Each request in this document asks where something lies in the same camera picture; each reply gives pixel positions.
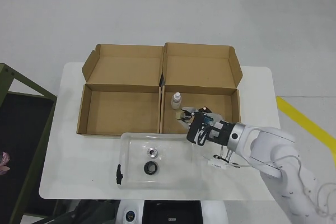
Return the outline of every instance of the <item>white robotic arm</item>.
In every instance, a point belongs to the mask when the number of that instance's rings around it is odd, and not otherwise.
[[[327,195],[314,174],[301,164],[293,136],[277,128],[228,123],[207,108],[182,111],[176,118],[188,126],[187,140],[200,146],[209,140],[244,158],[260,171],[271,195],[293,224],[328,223],[332,216]],[[245,151],[254,130],[259,134],[250,151]]]

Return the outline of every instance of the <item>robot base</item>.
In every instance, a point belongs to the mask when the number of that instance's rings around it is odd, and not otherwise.
[[[228,224],[224,201],[121,200],[116,224]]]

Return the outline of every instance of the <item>yellow tape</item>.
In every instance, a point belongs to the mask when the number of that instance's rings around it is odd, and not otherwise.
[[[276,103],[278,109],[281,110],[284,114],[286,114],[289,118],[295,121],[298,125],[302,126],[303,129],[312,134],[315,138],[317,138],[320,142],[330,148],[332,153],[332,158],[336,167],[336,139],[332,137],[329,133],[324,131],[314,122],[312,122],[308,117],[303,115],[301,112],[296,110],[293,106],[291,106],[288,102],[283,100],[281,97],[276,97]]]

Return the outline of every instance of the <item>open cardboard box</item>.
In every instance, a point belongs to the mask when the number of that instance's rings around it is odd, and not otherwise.
[[[240,121],[242,72],[231,46],[166,43],[164,49],[161,133],[187,133],[175,119],[172,95],[181,93],[181,107],[208,107],[227,122]]]
[[[99,44],[82,67],[77,133],[159,133],[163,47]]]

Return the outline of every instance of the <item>black rubber ring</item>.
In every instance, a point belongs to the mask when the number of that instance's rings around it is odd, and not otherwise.
[[[150,171],[149,168],[151,166],[154,166],[155,169],[153,171]],[[158,164],[156,162],[153,161],[148,161],[145,165],[144,165],[144,172],[148,175],[153,175],[158,171]]]

